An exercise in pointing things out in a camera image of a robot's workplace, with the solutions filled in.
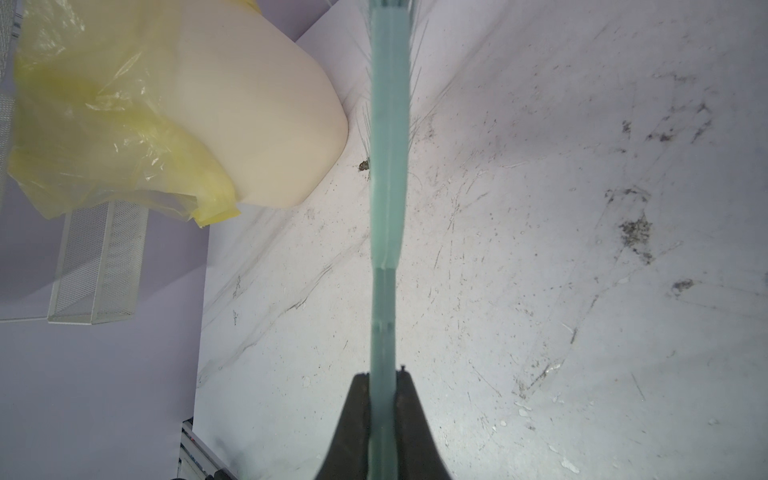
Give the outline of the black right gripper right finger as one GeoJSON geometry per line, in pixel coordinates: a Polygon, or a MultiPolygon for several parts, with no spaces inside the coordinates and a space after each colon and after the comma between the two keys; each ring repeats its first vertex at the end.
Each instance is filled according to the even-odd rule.
{"type": "Polygon", "coordinates": [[[450,480],[432,437],[411,374],[396,372],[395,440],[400,480],[450,480]]]}

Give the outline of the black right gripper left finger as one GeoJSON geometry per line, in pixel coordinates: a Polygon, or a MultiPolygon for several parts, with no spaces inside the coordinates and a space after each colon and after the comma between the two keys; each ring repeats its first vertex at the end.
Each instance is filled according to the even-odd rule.
{"type": "Polygon", "coordinates": [[[369,374],[356,374],[350,384],[327,455],[317,480],[365,480],[371,431],[369,374]]]}

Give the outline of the green hand brush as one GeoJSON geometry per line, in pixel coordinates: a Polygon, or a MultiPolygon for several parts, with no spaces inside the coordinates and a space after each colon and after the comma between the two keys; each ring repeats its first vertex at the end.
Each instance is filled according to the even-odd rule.
{"type": "Polygon", "coordinates": [[[370,337],[371,432],[368,476],[398,476],[395,440],[396,271],[402,249],[411,144],[413,1],[371,1],[370,40],[370,337]]]}

